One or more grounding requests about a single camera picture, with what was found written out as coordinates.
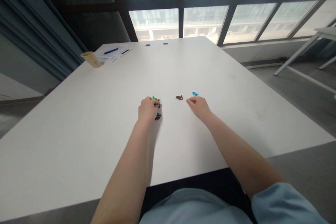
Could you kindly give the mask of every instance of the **gray floor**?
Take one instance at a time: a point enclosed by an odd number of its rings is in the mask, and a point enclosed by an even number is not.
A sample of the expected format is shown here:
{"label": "gray floor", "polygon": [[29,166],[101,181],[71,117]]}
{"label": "gray floor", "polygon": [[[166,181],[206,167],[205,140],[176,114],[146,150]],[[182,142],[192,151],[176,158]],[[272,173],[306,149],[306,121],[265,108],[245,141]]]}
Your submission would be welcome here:
{"label": "gray floor", "polygon": [[[317,70],[321,63],[299,63],[291,66],[336,89],[336,65]],[[285,69],[273,76],[278,67],[250,71],[298,107],[326,131],[336,137],[336,100],[333,95]],[[8,131],[35,104],[0,106],[1,134]],[[303,194],[329,222],[336,224],[336,142],[272,157],[269,162]],[[90,223],[98,200],[55,209],[3,222],[18,223]]]}
{"label": "gray floor", "polygon": [[40,100],[0,105],[0,141],[39,102]]}

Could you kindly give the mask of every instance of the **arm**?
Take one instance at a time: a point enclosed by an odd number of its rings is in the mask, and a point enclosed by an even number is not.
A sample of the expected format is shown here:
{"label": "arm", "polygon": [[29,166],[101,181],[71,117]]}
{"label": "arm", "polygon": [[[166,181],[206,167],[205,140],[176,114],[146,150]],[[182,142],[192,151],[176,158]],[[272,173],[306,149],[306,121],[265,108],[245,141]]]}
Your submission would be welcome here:
{"label": "arm", "polygon": [[187,103],[209,128],[227,164],[250,199],[277,182],[285,182],[255,149],[210,111],[203,97],[191,97]]}
{"label": "arm", "polygon": [[138,223],[148,177],[149,131],[158,105],[150,97],[141,101],[139,117],[114,169],[91,224]]}

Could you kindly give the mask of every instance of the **dark pants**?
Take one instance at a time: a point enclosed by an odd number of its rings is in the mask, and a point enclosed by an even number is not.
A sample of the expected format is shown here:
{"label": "dark pants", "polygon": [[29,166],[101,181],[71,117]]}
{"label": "dark pants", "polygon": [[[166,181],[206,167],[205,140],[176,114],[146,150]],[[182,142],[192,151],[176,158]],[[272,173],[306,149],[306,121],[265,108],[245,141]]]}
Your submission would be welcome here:
{"label": "dark pants", "polygon": [[226,203],[240,208],[253,223],[257,223],[252,213],[251,201],[245,195],[230,168],[147,187],[140,219],[155,204],[181,188],[198,188],[208,191]]}

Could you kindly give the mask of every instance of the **wall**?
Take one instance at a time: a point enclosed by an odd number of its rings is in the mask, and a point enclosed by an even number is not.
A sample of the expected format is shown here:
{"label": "wall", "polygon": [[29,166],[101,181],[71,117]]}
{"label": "wall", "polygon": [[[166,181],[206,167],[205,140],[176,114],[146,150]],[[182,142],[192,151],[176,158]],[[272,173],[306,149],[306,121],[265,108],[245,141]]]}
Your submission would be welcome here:
{"label": "wall", "polygon": [[50,88],[54,88],[59,81],[45,71],[12,42],[0,34],[0,74],[20,83],[16,85],[16,94],[26,93],[28,87],[36,91],[36,94],[45,94]]}
{"label": "wall", "polygon": [[36,96],[42,96],[42,94],[0,73],[0,101]]}
{"label": "wall", "polygon": [[222,49],[238,62],[273,60],[292,56],[308,39],[228,45]]}

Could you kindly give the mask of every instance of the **gray curtain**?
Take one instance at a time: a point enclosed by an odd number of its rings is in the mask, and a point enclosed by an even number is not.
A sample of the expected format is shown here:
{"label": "gray curtain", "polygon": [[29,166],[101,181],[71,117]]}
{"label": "gray curtain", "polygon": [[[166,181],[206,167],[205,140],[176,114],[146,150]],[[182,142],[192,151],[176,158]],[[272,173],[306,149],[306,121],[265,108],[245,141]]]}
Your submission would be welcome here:
{"label": "gray curtain", "polygon": [[42,68],[64,80],[87,49],[49,0],[0,0],[0,33]]}

